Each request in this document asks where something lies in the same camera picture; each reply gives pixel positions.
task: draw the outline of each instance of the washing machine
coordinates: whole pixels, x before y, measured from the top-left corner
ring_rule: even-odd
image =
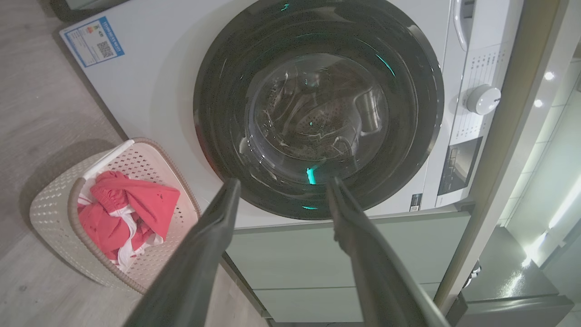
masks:
[[[522,0],[130,0],[60,32],[129,137],[237,228],[329,219],[340,177],[372,218],[468,196]]]

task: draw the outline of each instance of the laundry basket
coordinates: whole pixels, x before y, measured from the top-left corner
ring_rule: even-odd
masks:
[[[117,170],[131,179],[147,180],[180,191],[166,241],[149,247],[129,270],[119,270],[81,226],[77,200],[89,176],[99,170]],[[89,157],[60,175],[34,199],[30,220],[34,229],[63,259],[94,281],[145,293],[190,228],[200,209],[183,177],[167,154],[146,138],[128,140],[107,153]]]

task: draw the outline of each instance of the white dial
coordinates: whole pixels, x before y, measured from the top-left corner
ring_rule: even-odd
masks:
[[[475,88],[468,97],[468,110],[485,115],[496,109],[500,102],[500,90],[488,84]]]

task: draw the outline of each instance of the clothes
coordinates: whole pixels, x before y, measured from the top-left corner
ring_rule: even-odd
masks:
[[[107,171],[97,176],[90,195],[81,192],[79,220],[95,245],[125,272],[145,248],[165,241],[179,197],[172,187]]]

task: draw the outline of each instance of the round glass door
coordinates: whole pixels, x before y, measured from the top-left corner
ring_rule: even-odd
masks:
[[[341,178],[364,209],[425,162],[442,119],[429,42],[385,0],[261,0],[218,35],[194,93],[196,130],[242,197],[297,219],[328,219]]]

